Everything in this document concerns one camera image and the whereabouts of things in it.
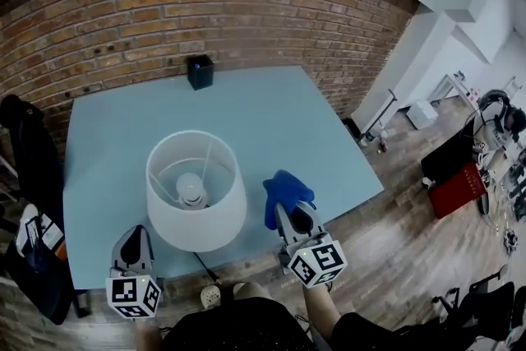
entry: white wall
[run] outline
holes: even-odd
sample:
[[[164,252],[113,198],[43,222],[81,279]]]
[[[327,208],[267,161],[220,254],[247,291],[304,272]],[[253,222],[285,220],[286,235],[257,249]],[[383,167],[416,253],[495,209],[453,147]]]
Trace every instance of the white wall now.
[[[489,63],[496,60],[497,52],[505,44],[512,30],[511,0],[486,0],[474,23],[458,23],[454,31],[442,46],[440,52],[425,73],[422,80],[413,86],[411,94],[400,103],[406,107],[420,99],[427,99],[445,74],[452,75],[462,71],[466,76],[465,85],[475,87],[477,81]]]
[[[514,27],[522,35],[526,35],[526,2],[512,0],[514,11]]]
[[[432,91],[446,75],[462,71],[466,76],[466,86],[470,87],[478,80],[486,63],[481,62],[453,35],[450,35],[444,46],[436,55],[435,60],[426,71],[426,75],[415,86],[409,97],[400,104],[400,108],[409,106],[420,99],[427,99]]]
[[[387,88],[392,89],[399,98],[399,102],[393,103],[381,119],[382,123],[389,121],[413,87],[425,76],[425,70],[453,28],[454,21],[445,12],[437,13],[424,6],[419,7],[389,61],[353,114],[353,120],[360,129],[366,130],[389,103]],[[359,113],[360,109],[376,111],[370,115]]]
[[[477,21],[460,22],[459,27],[473,41],[484,58],[492,63],[511,32],[511,0],[486,0]]]
[[[515,32],[499,50],[495,61],[482,69],[474,87],[481,93],[501,89],[513,76],[524,88],[514,96],[512,103],[526,110],[526,43]]]

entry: table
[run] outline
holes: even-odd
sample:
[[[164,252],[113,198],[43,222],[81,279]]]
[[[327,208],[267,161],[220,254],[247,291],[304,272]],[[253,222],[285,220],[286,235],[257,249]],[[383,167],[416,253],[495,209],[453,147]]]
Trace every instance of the table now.
[[[165,136],[213,133],[236,154],[247,190],[247,219],[227,246],[202,253],[210,267],[278,250],[264,226],[262,182],[286,169],[316,194],[327,222],[382,191],[364,155],[300,67],[216,72],[194,91],[185,76],[80,97],[67,134],[64,225],[76,289],[104,287],[115,242],[132,226],[149,231],[159,276],[202,270],[166,243],[148,219],[145,163]]]
[[[466,95],[469,90],[460,82],[456,77],[450,75],[449,73],[445,74],[441,79],[436,88],[431,92],[427,97],[427,101],[442,101],[445,97],[449,95],[451,90],[456,89],[459,93],[459,97],[471,108],[473,112],[478,111],[478,104],[476,100],[469,99],[469,95]]]

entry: red bag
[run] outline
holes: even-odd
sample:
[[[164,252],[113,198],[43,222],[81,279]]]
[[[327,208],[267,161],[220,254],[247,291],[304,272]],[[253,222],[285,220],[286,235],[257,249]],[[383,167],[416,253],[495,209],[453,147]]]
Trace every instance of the red bag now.
[[[467,163],[462,169],[429,191],[429,198],[438,219],[455,212],[473,199],[478,199],[486,193],[477,165],[474,161]]]

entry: light bulb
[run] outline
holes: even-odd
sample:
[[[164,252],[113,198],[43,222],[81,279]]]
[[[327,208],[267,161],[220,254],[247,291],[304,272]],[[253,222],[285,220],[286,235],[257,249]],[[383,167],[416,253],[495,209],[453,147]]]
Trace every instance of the light bulb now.
[[[203,209],[206,206],[206,191],[201,178],[194,173],[184,173],[178,178],[176,189],[185,208]]]

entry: white container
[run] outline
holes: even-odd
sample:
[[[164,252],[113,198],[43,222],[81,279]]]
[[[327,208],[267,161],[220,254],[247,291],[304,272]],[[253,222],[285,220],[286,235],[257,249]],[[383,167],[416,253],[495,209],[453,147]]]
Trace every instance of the white container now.
[[[411,106],[407,116],[417,130],[422,130],[435,122],[438,113],[427,101],[418,101]]]
[[[206,203],[188,209],[182,200],[184,180],[202,180]],[[190,194],[194,199],[195,192]],[[146,203],[159,235],[189,252],[209,252],[231,242],[247,214],[247,196],[236,156],[217,136],[184,131],[164,138],[146,163]]]

